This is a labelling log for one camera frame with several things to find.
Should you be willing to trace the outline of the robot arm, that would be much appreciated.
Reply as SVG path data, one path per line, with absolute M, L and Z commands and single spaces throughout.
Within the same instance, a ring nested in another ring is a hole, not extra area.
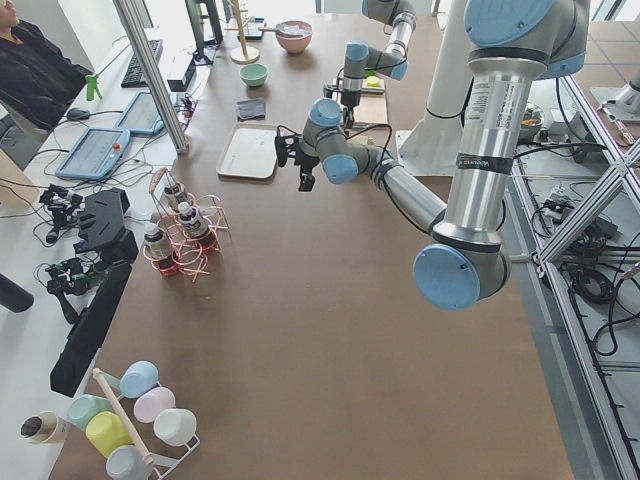
M 355 108 L 360 105 L 363 82 L 367 72 L 402 80 L 408 69 L 408 45 L 416 28 L 416 11 L 410 1 L 364 0 L 362 14 L 390 27 L 391 32 L 384 49 L 370 46 L 366 41 L 346 44 L 343 66 L 334 84 L 324 87 L 324 95 L 337 95 L 341 107 L 341 124 L 346 129 L 354 126 Z
M 349 140 L 346 118 L 367 71 L 401 79 L 416 27 L 407 1 L 366 1 L 362 11 L 388 25 L 384 50 L 348 43 L 342 83 L 312 105 L 301 132 L 278 127 L 280 164 L 300 169 L 312 189 L 321 167 L 334 184 L 366 174 L 417 229 L 431 236 L 413 265 L 421 294 L 447 310 L 464 309 L 498 292 L 510 274 L 499 213 L 533 82 L 579 71 L 586 55 L 585 1 L 457 1 L 440 47 L 433 93 L 453 87 L 454 117 L 464 123 L 447 199 L 421 184 L 388 148 Z

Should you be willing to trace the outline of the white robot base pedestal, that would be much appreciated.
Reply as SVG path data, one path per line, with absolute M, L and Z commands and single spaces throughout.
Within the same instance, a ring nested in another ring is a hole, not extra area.
M 451 176 L 461 143 L 462 117 L 473 75 L 464 28 L 467 2 L 452 2 L 423 118 L 399 132 L 399 157 L 415 176 Z

